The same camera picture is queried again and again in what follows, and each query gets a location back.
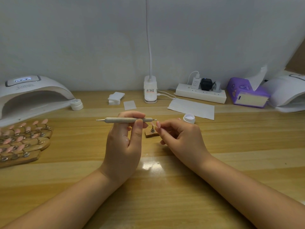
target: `charging cable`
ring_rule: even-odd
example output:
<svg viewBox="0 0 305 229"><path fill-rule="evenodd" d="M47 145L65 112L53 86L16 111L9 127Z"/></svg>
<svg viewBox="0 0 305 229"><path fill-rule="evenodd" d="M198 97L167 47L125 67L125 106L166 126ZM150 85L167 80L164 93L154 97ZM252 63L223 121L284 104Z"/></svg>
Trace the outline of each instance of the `charging cable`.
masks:
<svg viewBox="0 0 305 229"><path fill-rule="evenodd" d="M174 95L172 95L172 94L169 94L169 93L167 93L167 92L162 92L162 93L166 93L166 94L168 94L168 95L170 95L170 96L172 96L172 97L170 97L170 96L168 96L168 95L166 95L166 94L161 94L161 93L157 93L157 96L167 96L168 98L171 98L172 100L176 99L176 96L174 96Z"/></svg>
<svg viewBox="0 0 305 229"><path fill-rule="evenodd" d="M192 73L190 73L190 75L189 75L189 79L188 79L188 82L187 82L186 84L189 84L191 74L193 74L194 72L197 72L197 73L199 74L199 71L193 71Z"/></svg>

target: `white nail lamp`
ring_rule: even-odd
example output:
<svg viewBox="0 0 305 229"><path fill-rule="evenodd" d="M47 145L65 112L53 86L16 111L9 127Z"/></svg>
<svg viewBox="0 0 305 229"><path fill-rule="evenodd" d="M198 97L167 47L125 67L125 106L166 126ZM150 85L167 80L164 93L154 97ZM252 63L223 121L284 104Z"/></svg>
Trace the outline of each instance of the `white nail lamp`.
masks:
<svg viewBox="0 0 305 229"><path fill-rule="evenodd" d="M0 127L70 106L72 93L40 75L11 79L0 85Z"/></svg>

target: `dotting tool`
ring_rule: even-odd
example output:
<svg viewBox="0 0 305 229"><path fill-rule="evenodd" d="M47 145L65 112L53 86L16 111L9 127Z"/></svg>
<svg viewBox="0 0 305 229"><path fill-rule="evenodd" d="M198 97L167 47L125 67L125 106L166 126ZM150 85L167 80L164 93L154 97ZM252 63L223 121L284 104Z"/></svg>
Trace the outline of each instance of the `dotting tool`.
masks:
<svg viewBox="0 0 305 229"><path fill-rule="evenodd" d="M97 120L97 121L104 121L105 123L134 123L137 119L142 119L143 122L152 122L156 121L156 119L152 118L128 118L128 117L106 117L104 120Z"/></svg>

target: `purple tissue box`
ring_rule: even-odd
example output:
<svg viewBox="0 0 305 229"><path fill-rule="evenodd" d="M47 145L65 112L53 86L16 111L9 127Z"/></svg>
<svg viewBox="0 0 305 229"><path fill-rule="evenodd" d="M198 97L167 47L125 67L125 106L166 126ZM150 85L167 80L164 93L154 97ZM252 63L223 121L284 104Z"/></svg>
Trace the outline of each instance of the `purple tissue box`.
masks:
<svg viewBox="0 0 305 229"><path fill-rule="evenodd" d="M253 91L249 80L237 77L230 79L227 91L234 104L249 107L264 108L270 98L262 86Z"/></svg>

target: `wooden desk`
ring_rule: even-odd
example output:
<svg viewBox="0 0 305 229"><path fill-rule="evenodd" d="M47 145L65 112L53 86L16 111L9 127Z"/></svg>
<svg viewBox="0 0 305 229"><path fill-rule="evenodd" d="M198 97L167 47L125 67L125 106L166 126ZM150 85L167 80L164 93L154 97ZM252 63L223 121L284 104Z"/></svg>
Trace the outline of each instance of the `wooden desk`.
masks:
<svg viewBox="0 0 305 229"><path fill-rule="evenodd" d="M55 130L36 162L0 169L0 226L62 192L96 169L105 155L111 124L97 122L124 111L108 106L113 92L74 92L84 104L39 118ZM145 104L142 91L128 91L137 110L158 120L182 117L169 100ZM305 201L305 112L215 105L215 120L196 117L208 150L247 175ZM135 174L99 208L85 228L251 228L207 183L186 168L160 138L142 140Z"/></svg>

